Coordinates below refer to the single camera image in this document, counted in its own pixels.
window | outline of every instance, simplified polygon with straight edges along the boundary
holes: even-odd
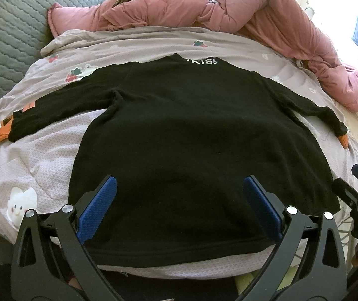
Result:
[[[358,0],[308,0],[308,6],[315,11],[314,25],[329,36],[341,60],[358,69],[358,47],[351,39],[358,16]]]

black sweatshirt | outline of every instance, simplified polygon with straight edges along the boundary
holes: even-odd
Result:
[[[258,252],[270,241],[243,191],[255,175],[305,214],[339,211],[328,162],[293,110],[347,133],[329,107],[218,58],[175,54],[93,74],[13,113],[10,141],[77,113],[107,110],[81,141],[76,203],[106,175],[117,196],[93,239],[97,264],[153,267]]]

metal bolt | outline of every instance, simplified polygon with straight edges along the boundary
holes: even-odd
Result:
[[[32,217],[34,216],[34,211],[32,209],[29,209],[27,212],[26,212],[26,217]]]
[[[286,208],[286,211],[292,215],[297,214],[297,209],[293,206],[289,206],[288,208]]]
[[[328,219],[328,220],[333,219],[333,215],[332,215],[330,212],[328,212],[328,211],[326,211],[326,212],[324,213],[324,217],[325,217],[326,219]]]
[[[70,204],[64,205],[62,211],[64,213],[70,213],[73,210],[73,206]]]

pink comforter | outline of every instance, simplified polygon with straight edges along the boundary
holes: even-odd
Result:
[[[69,29],[89,31],[141,27],[204,27],[249,37],[288,58],[304,60],[325,92],[358,112],[358,70],[342,64],[330,41],[296,0],[132,0],[111,7],[54,4],[48,22],[54,36]]]

strawberry print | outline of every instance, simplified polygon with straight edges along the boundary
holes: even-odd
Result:
[[[57,60],[57,59],[59,59],[59,55],[57,55],[57,54],[52,54],[52,55],[50,56],[50,58],[48,59],[48,62],[49,62],[49,63],[52,63],[52,62],[54,62],[54,61]]]
[[[200,41],[194,41],[194,46],[208,47],[208,45],[205,45],[204,42]]]
[[[92,74],[95,70],[97,70],[97,66],[91,66],[89,64],[86,64],[84,68],[75,68],[70,71],[70,73],[67,75],[65,81],[67,83],[75,80],[80,80],[83,77],[89,76]]]

